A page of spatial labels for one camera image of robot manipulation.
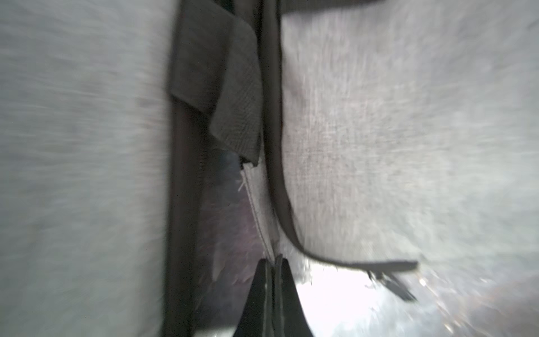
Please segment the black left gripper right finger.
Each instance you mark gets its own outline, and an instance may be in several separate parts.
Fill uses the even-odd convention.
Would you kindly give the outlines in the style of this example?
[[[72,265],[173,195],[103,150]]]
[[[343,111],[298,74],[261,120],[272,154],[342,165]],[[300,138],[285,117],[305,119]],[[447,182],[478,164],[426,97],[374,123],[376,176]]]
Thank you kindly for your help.
[[[283,255],[275,260],[273,303],[275,336],[314,336],[305,318],[289,261]]]

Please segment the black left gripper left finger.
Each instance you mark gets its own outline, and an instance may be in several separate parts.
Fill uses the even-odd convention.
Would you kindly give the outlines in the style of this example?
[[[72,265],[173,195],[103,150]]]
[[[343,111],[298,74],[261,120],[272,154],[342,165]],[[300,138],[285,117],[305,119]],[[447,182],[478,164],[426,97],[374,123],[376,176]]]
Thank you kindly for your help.
[[[272,264],[265,258],[260,259],[233,337],[271,337],[274,335],[273,289]]]

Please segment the grey laptop bag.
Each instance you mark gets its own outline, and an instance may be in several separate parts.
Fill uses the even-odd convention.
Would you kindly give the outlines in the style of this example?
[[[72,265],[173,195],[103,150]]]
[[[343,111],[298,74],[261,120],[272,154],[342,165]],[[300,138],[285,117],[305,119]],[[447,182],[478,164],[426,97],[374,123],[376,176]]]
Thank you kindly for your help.
[[[538,251],[537,1],[281,1],[265,20],[269,256],[365,270]]]
[[[257,1],[1,3],[1,335],[232,336],[200,323],[213,144],[255,160]]]

